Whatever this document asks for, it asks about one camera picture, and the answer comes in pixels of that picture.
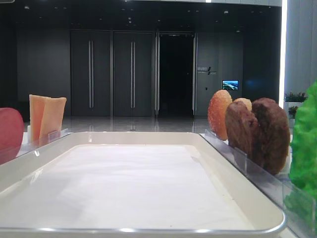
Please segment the clear bread rack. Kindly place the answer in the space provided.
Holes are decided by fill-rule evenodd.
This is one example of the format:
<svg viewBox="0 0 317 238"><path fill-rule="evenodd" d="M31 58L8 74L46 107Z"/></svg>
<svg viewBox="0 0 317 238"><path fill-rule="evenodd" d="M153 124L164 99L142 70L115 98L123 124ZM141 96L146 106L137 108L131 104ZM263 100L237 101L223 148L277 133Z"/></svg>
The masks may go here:
<svg viewBox="0 0 317 238"><path fill-rule="evenodd" d="M207 139L210 143L224 143L228 145L228 140L220 139L213 131L206 129L204 133L204 138Z"/></svg>

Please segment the front bread bun slice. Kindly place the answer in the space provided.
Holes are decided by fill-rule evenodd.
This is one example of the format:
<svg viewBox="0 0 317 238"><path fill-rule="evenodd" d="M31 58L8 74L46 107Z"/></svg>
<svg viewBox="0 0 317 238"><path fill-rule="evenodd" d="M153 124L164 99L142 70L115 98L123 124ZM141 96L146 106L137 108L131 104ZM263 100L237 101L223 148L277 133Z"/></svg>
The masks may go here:
<svg viewBox="0 0 317 238"><path fill-rule="evenodd" d="M228 91L218 90L212 96L208 107L208 122L210 129L223 141L227 140L225 112L231 103L232 98Z"/></svg>

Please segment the front brown meat patty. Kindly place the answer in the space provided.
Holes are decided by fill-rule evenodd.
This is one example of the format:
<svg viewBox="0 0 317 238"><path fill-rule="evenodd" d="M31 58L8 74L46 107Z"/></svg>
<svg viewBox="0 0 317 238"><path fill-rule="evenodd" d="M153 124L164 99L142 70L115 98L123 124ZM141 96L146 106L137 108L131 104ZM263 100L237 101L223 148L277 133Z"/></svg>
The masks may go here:
<svg viewBox="0 0 317 238"><path fill-rule="evenodd" d="M225 112L225 126L229 145L250 155L258 146L259 125L254 113L244 102L232 102Z"/></svg>

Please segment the brown meat patty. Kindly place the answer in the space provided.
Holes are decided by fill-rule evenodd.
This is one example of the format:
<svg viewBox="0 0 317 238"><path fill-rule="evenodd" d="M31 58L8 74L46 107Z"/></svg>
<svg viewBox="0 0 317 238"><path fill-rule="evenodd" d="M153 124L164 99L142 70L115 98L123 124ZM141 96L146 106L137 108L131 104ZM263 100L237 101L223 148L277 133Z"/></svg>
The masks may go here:
<svg viewBox="0 0 317 238"><path fill-rule="evenodd" d="M244 102L232 102L225 112L225 126L229 145L250 155L258 146L259 125L254 113Z"/></svg>
<svg viewBox="0 0 317 238"><path fill-rule="evenodd" d="M284 167L289 152L290 129L284 109L270 98L252 102L252 112L260 127L260 145L264 156L263 168L272 175Z"/></svg>

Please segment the front orange cheese slice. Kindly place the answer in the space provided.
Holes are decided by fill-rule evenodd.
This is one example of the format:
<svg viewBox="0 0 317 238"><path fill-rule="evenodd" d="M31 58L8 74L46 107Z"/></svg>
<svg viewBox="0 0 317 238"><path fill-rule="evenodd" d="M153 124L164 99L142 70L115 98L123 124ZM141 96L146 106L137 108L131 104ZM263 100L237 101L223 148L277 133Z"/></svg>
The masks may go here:
<svg viewBox="0 0 317 238"><path fill-rule="evenodd" d="M45 145L48 142L48 134L55 131L61 131L64 108L67 99L65 97L45 99L44 111L41 121L39 145Z"/></svg>

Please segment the orange cheese slice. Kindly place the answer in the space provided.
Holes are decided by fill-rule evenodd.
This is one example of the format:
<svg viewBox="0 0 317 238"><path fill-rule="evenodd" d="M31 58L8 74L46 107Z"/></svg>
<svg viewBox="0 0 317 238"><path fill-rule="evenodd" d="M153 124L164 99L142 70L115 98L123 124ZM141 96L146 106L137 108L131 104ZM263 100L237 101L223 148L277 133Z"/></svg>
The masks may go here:
<svg viewBox="0 0 317 238"><path fill-rule="evenodd" d="M45 145L48 142L48 134L55 131L61 131L64 108L67 99L65 97L45 99L44 111L41 121L39 145Z"/></svg>
<svg viewBox="0 0 317 238"><path fill-rule="evenodd" d="M31 141L44 145L49 133L48 107L51 97L29 95Z"/></svg>

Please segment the rear brown meat patty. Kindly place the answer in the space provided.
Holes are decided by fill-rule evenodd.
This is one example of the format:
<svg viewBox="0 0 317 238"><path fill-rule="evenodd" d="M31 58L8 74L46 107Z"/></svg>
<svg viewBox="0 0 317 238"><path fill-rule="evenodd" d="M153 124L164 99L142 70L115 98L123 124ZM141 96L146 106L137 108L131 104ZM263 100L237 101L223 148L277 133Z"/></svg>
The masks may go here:
<svg viewBox="0 0 317 238"><path fill-rule="evenodd" d="M252 102L252 112L260 127L260 145L264 156L263 168L272 175L284 167L289 152L290 129L284 109L270 98Z"/></svg>

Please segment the rear orange cheese slice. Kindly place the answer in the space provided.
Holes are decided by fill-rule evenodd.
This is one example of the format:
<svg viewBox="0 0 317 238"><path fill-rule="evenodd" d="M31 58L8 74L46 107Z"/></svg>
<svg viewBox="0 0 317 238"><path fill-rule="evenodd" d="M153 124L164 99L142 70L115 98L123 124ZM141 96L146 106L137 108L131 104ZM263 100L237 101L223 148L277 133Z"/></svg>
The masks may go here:
<svg viewBox="0 0 317 238"><path fill-rule="evenodd" d="M44 145L49 133L48 107L51 97L29 95L31 141Z"/></svg>

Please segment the clear cheese rack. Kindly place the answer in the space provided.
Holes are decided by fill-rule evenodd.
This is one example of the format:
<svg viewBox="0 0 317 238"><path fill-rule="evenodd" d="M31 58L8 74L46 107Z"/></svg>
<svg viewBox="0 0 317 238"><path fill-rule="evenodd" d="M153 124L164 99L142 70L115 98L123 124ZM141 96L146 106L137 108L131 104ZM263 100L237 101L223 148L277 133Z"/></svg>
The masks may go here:
<svg viewBox="0 0 317 238"><path fill-rule="evenodd" d="M68 129L64 129L61 131L53 131L50 132L46 137L42 137L38 140L31 140L31 126L27 126L27 131L23 133L22 145L20 147L20 152L29 152L35 150L41 146L47 145L53 141L56 141L62 137L69 135L70 132Z"/></svg>

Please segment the red tomato slice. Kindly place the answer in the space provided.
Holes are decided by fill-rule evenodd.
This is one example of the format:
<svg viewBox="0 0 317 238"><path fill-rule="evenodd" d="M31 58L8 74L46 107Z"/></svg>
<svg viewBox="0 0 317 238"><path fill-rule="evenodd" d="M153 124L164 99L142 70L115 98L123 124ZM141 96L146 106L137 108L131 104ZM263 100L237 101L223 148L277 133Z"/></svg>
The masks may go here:
<svg viewBox="0 0 317 238"><path fill-rule="evenodd" d="M13 160L21 147L24 122L18 110L0 109L0 164Z"/></svg>

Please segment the green lettuce leaf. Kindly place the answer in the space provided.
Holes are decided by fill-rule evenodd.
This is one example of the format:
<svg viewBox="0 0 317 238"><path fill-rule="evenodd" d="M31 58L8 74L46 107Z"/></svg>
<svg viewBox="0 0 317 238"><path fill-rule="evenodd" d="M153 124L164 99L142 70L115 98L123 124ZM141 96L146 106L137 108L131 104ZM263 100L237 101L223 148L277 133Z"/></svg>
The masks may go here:
<svg viewBox="0 0 317 238"><path fill-rule="evenodd" d="M307 99L298 108L291 142L290 176L317 178L317 83L307 90Z"/></svg>

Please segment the clear lettuce rack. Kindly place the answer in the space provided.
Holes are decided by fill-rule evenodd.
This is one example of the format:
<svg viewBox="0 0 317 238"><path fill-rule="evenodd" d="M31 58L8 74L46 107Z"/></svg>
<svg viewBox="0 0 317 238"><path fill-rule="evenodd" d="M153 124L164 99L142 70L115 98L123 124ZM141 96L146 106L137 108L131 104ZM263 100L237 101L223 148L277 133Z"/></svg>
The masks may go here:
<svg viewBox="0 0 317 238"><path fill-rule="evenodd" d="M291 221L298 224L310 238L317 236L317 179L313 175L278 177L288 189L283 202L291 215Z"/></svg>

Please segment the dark double door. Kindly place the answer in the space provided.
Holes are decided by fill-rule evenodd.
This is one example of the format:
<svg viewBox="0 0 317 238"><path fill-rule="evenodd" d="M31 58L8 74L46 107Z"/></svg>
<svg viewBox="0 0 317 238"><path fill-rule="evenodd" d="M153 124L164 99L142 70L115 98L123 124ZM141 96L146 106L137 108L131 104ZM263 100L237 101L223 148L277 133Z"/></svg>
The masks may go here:
<svg viewBox="0 0 317 238"><path fill-rule="evenodd" d="M71 113L151 117L152 32L72 30Z"/></svg>

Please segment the white paper tray liner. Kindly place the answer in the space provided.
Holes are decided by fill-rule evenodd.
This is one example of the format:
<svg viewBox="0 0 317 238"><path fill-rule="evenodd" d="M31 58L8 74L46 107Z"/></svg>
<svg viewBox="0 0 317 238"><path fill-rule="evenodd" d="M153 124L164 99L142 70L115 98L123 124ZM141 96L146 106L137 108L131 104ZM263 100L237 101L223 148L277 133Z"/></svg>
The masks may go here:
<svg viewBox="0 0 317 238"><path fill-rule="evenodd" d="M76 146L0 196L3 228L252 227L190 145Z"/></svg>

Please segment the clear patty rack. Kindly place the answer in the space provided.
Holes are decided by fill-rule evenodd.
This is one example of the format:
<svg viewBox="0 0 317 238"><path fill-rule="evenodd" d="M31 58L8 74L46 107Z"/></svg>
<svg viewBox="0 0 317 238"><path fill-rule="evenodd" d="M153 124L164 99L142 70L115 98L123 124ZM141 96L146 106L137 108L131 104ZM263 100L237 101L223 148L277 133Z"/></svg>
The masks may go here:
<svg viewBox="0 0 317 238"><path fill-rule="evenodd" d="M249 175L266 174L276 176L290 168L290 146L286 150L269 150L264 151L260 146L252 148L250 155L241 151L239 148L231 147L234 154L234 161L238 169L246 172Z"/></svg>

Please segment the cream white tray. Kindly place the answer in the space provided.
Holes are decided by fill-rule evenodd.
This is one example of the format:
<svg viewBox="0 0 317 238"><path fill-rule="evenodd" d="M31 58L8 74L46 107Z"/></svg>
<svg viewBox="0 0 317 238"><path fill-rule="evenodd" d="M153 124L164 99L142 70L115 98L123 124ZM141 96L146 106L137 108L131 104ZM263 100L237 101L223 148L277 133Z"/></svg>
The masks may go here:
<svg viewBox="0 0 317 238"><path fill-rule="evenodd" d="M43 229L3 228L3 238L276 238L286 227L284 211L242 175L203 136L185 132L78 132L35 149L0 167L0 194L76 146L190 145L204 157L207 172L219 180L252 227L202 229Z"/></svg>

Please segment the potted plants on shelf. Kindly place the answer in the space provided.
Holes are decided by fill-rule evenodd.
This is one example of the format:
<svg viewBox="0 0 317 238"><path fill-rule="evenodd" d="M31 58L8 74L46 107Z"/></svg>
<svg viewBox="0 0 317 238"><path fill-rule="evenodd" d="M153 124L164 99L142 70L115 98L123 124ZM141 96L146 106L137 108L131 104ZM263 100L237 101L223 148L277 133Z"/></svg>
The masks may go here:
<svg viewBox="0 0 317 238"><path fill-rule="evenodd" d="M307 95L304 92L294 93L289 92L284 94L284 110L287 113L289 119L294 119L297 109L307 99Z"/></svg>

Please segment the small wall display screen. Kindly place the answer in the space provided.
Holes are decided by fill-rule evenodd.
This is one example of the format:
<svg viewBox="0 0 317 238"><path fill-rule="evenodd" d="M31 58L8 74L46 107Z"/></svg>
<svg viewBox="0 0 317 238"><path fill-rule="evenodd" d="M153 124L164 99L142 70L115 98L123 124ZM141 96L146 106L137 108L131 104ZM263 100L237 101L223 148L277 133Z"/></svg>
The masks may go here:
<svg viewBox="0 0 317 238"><path fill-rule="evenodd" d="M222 81L222 90L238 91L238 89L239 89L238 80L223 80Z"/></svg>

